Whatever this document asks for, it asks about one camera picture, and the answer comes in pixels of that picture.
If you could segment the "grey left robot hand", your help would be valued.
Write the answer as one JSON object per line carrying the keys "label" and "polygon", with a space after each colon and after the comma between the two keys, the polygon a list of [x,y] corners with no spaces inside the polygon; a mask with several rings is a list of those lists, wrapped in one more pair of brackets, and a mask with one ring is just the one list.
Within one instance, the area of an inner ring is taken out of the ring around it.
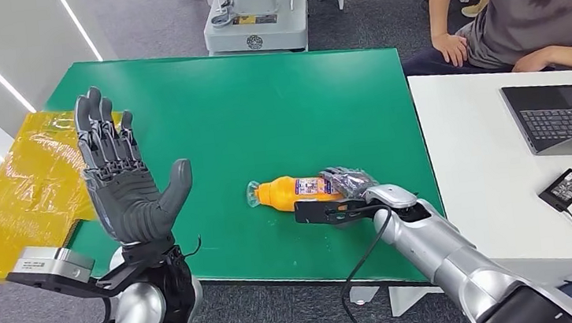
{"label": "grey left robot hand", "polygon": [[103,228],[123,247],[172,237],[192,188],[191,163],[177,159],[165,190],[147,168],[125,110],[115,124],[112,102],[91,86],[76,99],[74,121],[82,176]]}

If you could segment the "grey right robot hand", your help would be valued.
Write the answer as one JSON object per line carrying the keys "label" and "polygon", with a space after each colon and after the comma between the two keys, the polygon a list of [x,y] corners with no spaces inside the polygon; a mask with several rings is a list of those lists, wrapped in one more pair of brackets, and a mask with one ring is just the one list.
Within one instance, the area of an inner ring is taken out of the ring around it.
{"label": "grey right robot hand", "polygon": [[320,171],[320,176],[346,199],[363,199],[368,188],[379,182],[362,169],[328,167]]}

